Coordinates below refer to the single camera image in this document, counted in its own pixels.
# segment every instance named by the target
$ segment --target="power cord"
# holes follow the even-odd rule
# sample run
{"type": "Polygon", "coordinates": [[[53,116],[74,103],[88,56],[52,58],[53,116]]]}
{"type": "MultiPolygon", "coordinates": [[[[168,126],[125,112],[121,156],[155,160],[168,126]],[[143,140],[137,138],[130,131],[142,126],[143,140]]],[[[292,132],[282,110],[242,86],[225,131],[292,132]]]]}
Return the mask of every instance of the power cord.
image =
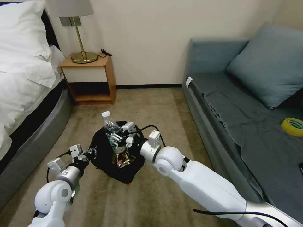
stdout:
{"type": "MultiPolygon", "coordinates": [[[[138,131],[130,132],[130,133],[128,133],[128,134],[135,134],[135,133],[141,132],[141,131],[143,131],[144,129],[147,129],[147,128],[150,128],[150,127],[153,127],[153,128],[155,128],[158,132],[160,132],[159,129],[158,129],[156,126],[154,126],[154,125],[148,125],[148,126],[145,126],[144,128],[139,129],[138,131]]],[[[160,138],[161,138],[161,141],[162,141],[162,143],[163,143],[163,146],[166,147],[166,145],[165,145],[165,143],[164,143],[164,140],[163,140],[163,138],[162,138],[162,136],[161,136],[161,133],[160,133],[160,138]]]]}
{"type": "Polygon", "coordinates": [[[259,213],[259,212],[250,212],[250,211],[236,211],[236,212],[210,212],[210,211],[202,211],[202,210],[197,210],[197,209],[193,209],[194,212],[196,213],[200,213],[200,214],[205,214],[205,215],[226,215],[226,214],[255,214],[255,215],[260,215],[260,216],[265,216],[268,218],[272,218],[274,220],[276,220],[277,222],[279,222],[281,225],[283,225],[284,227],[288,227],[284,222],[282,222],[281,220],[277,219],[274,216],[271,216],[269,214],[264,214],[264,213],[259,213]]]}
{"type": "MultiPolygon", "coordinates": [[[[65,153],[59,155],[57,158],[61,158],[62,156],[67,155],[67,154],[71,155],[71,151],[69,150],[68,152],[65,152],[65,153]]],[[[48,177],[49,173],[50,173],[50,168],[48,167],[47,171],[46,171],[46,183],[50,182],[49,177],[48,177]]]]}
{"type": "Polygon", "coordinates": [[[98,56],[101,57],[101,58],[105,58],[106,56],[112,56],[112,54],[107,53],[104,49],[101,49],[101,52],[102,52],[102,54],[105,54],[105,56],[100,56],[100,55],[98,55],[98,56]]]}

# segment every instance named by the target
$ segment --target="sofa armrest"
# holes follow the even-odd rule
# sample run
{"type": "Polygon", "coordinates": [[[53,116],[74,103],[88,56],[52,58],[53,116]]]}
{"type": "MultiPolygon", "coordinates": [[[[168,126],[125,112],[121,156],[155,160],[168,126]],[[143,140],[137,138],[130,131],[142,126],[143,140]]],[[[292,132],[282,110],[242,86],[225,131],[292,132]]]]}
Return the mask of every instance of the sofa armrest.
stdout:
{"type": "Polygon", "coordinates": [[[193,73],[217,73],[226,70],[231,61],[246,47],[247,38],[234,40],[190,40],[185,77],[193,73]]]}

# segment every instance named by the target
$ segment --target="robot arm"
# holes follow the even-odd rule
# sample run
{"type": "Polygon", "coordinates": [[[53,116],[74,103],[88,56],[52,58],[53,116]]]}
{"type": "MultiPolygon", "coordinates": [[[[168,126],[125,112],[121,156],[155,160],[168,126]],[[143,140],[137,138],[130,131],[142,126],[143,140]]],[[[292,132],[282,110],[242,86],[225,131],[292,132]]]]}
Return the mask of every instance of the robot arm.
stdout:
{"type": "MultiPolygon", "coordinates": [[[[163,175],[174,180],[184,193],[197,201],[210,212],[260,212],[281,220],[289,227],[303,227],[302,224],[267,203],[247,202],[236,188],[225,178],[202,163],[191,161],[175,147],[161,149],[160,133],[153,131],[149,139],[142,141],[140,154],[152,163],[163,175]]],[[[36,195],[35,206],[40,214],[29,225],[64,227],[63,214],[79,190],[79,179],[83,175],[89,160],[80,145],[70,147],[73,164],[65,169],[60,159],[48,163],[57,172],[56,180],[43,186],[36,195]]],[[[225,214],[220,218],[229,218],[243,227],[283,227],[280,222],[256,214],[225,214]]]]}
{"type": "MultiPolygon", "coordinates": [[[[234,185],[200,162],[191,161],[175,147],[159,144],[158,131],[153,131],[140,151],[145,159],[152,163],[159,173],[168,176],[189,197],[210,212],[252,212],[273,216],[288,227],[303,226],[284,212],[268,203],[246,201],[234,185]]],[[[283,227],[285,225],[271,217],[257,214],[225,214],[220,218],[229,218],[243,227],[283,227]]]]}

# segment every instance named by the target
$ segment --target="gold lamp base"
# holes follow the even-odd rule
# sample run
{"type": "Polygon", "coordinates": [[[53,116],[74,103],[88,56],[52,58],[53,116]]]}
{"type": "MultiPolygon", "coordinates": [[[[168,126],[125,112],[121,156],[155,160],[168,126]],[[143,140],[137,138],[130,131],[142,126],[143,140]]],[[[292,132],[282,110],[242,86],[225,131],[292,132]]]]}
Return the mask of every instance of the gold lamp base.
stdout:
{"type": "Polygon", "coordinates": [[[98,55],[94,52],[79,52],[72,54],[72,61],[74,63],[84,64],[96,61],[98,59],[98,55]]]}

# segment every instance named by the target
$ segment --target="yellow tape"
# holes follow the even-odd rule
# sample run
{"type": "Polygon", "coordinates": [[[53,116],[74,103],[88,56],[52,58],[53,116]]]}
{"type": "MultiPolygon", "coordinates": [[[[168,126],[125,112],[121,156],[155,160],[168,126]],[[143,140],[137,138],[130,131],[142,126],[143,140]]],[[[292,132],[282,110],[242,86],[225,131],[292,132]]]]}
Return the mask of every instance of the yellow tape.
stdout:
{"type": "Polygon", "coordinates": [[[286,118],[281,127],[292,136],[303,136],[303,121],[296,118],[286,118]]]}

